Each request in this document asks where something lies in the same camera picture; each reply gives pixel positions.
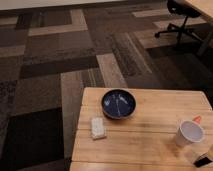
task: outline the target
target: patterned carpet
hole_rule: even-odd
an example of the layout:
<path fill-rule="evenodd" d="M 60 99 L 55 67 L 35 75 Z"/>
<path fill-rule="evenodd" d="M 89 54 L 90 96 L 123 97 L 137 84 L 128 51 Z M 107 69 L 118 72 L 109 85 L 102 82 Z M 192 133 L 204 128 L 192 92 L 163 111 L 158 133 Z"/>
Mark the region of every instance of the patterned carpet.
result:
<path fill-rule="evenodd" d="M 164 1 L 0 17 L 0 170 L 69 170 L 84 87 L 202 90 L 213 104 L 213 48 L 198 58 L 188 37 L 175 50 L 175 34 L 153 36 L 182 19 Z"/>

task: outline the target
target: white cup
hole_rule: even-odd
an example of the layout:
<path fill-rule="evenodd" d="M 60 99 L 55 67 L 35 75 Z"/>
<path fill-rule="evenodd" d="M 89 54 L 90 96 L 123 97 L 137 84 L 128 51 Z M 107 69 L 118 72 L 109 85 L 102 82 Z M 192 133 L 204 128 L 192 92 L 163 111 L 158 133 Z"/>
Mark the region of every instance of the white cup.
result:
<path fill-rule="evenodd" d="M 192 143 L 201 142 L 203 138 L 204 131 L 198 123 L 194 121 L 183 121 L 175 136 L 175 142 L 178 146 L 184 147 Z"/>

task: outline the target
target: black chair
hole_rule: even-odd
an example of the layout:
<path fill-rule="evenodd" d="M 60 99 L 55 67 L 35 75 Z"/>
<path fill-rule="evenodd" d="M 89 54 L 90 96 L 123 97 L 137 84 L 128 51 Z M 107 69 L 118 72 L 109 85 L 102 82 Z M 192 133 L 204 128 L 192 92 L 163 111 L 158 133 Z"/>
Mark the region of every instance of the black chair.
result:
<path fill-rule="evenodd" d="M 187 36 L 189 36 L 199 42 L 202 42 L 202 40 L 194 33 L 193 28 L 186 28 L 186 22 L 187 22 L 188 18 L 189 17 L 191 17 L 191 18 L 199 17 L 200 13 L 185 4 L 180 4 L 180 3 L 176 2 L 175 0 L 168 0 L 167 7 L 171 14 L 184 15 L 185 16 L 184 22 L 183 22 L 182 26 L 180 26 L 180 27 L 170 23 L 167 27 L 167 30 L 155 33 L 155 37 L 159 38 L 161 33 L 178 33 L 177 46 L 180 44 L 182 34 L 186 34 Z"/>

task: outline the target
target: table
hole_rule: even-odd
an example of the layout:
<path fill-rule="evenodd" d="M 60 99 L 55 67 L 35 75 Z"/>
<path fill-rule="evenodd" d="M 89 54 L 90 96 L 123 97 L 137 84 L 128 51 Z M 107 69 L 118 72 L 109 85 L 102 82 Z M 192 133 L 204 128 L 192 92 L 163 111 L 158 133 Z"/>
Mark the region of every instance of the table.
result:
<path fill-rule="evenodd" d="M 203 92 L 126 89 L 136 99 L 132 116 L 111 120 L 100 101 L 111 89 L 86 88 L 70 171 L 195 171 L 192 163 L 213 143 L 213 111 Z M 173 137 L 182 120 L 201 115 L 202 143 L 177 147 Z M 101 116 L 107 138 L 92 140 L 90 120 Z M 198 170 L 212 171 L 213 165 Z"/>
<path fill-rule="evenodd" d="M 189 6 L 199 11 L 212 26 L 208 36 L 206 37 L 206 39 L 204 40 L 203 44 L 201 45 L 198 51 L 198 55 L 202 56 L 202 54 L 205 52 L 209 42 L 213 37 L 213 1 L 212 0 L 184 0 L 184 1 Z"/>

